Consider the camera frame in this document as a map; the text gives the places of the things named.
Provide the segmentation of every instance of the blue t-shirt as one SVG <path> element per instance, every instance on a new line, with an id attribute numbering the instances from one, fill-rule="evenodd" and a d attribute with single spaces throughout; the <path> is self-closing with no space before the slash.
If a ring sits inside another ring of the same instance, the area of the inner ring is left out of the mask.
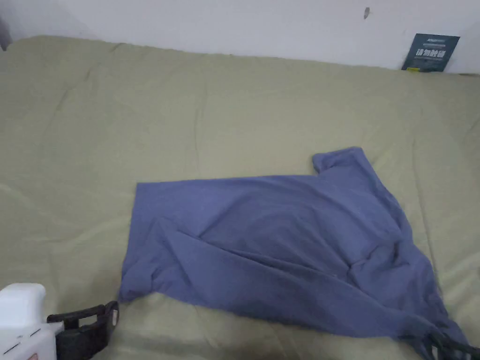
<path id="1" fill-rule="evenodd" d="M 315 176 L 138 184 L 120 300 L 157 291 L 331 334 L 390 336 L 425 359 L 428 335 L 466 343 L 363 151 L 313 164 Z"/>

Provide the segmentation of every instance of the bed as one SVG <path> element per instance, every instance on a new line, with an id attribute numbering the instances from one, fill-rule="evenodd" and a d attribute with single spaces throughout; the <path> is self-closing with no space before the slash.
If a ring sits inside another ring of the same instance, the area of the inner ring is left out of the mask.
<path id="1" fill-rule="evenodd" d="M 45 313 L 116 297 L 135 185 L 312 174 L 361 146 L 480 346 L 480 78 L 39 36 L 0 54 L 0 288 Z M 414 359 L 388 338 L 273 324 L 152 294 L 98 359 Z"/>

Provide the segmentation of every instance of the wrinkle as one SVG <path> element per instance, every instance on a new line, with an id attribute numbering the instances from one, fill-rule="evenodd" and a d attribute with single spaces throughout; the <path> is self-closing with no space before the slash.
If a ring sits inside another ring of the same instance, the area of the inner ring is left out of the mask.
<path id="1" fill-rule="evenodd" d="M 108 221 L 103 221 L 100 224 L 94 226 L 93 228 L 86 229 L 82 231 L 79 235 L 75 236 L 74 238 L 57 239 L 57 240 L 49 239 L 47 240 L 47 243 L 55 244 L 55 243 L 65 242 L 65 241 L 69 241 L 74 244 L 82 243 L 84 241 L 91 240 L 93 237 L 95 237 L 96 235 L 102 232 L 117 228 L 118 226 L 121 226 L 121 225 L 128 224 L 129 221 L 130 221 L 130 216 L 119 216 Z"/>
<path id="2" fill-rule="evenodd" d="M 421 220 L 422 220 L 422 223 L 423 223 L 423 228 L 425 229 L 425 234 L 427 236 L 427 245 L 428 245 L 428 250 L 429 250 L 429 253 L 430 253 L 430 259 L 432 261 L 433 275 L 435 276 L 435 281 L 438 285 L 437 286 L 438 291 L 440 292 L 440 295 L 443 296 L 442 288 L 440 287 L 440 283 L 438 281 L 438 271 L 437 271 L 438 267 L 437 267 L 437 264 L 436 264 L 435 256 L 433 254 L 433 245 L 432 245 L 432 239 L 431 239 L 431 234 L 430 234 L 430 228 L 429 228 L 428 223 L 427 223 L 427 215 L 426 215 L 426 212 L 425 212 L 425 199 L 423 197 L 423 191 L 421 189 L 420 178 L 419 178 L 418 171 L 417 171 L 417 161 L 415 160 L 416 148 L 417 148 L 417 143 L 416 143 L 416 139 L 414 138 L 413 142 L 412 142 L 412 171 L 413 171 L 413 176 L 414 176 L 414 179 L 415 179 L 415 188 L 417 190 L 417 195 L 418 195 L 418 200 L 419 200 Z"/>
<path id="3" fill-rule="evenodd" d="M 467 136 L 477 127 L 477 125 L 480 123 L 480 116 L 479 118 L 470 126 L 470 128 L 467 130 L 465 133 L 465 136 L 463 137 L 463 141 L 467 138 Z"/>
<path id="4" fill-rule="evenodd" d="M 21 204 L 23 207 L 25 207 L 29 210 L 34 210 L 38 214 L 49 218 L 50 220 L 52 220 L 55 223 L 70 226 L 70 227 L 75 226 L 74 223 L 72 223 L 70 221 L 67 221 L 67 220 L 64 220 L 64 219 L 60 218 L 59 216 L 55 215 L 54 213 L 52 213 L 48 210 L 42 209 L 33 200 L 28 198 L 28 196 L 23 195 L 20 190 L 14 189 L 7 184 L 0 183 L 0 192 L 3 192 L 5 194 L 9 195 L 13 199 L 15 199 L 19 204 Z"/>
<path id="5" fill-rule="evenodd" d="M 207 83 L 205 79 L 205 75 L 202 72 L 202 76 L 204 78 L 204 87 L 203 93 L 201 94 L 198 104 L 195 109 L 195 117 L 193 119 L 193 143 L 195 145 L 195 162 L 197 167 L 197 173 L 200 175 L 200 154 L 199 154 L 199 139 L 198 139 L 198 132 L 201 122 L 204 118 L 206 103 L 208 99 L 208 89 Z"/>

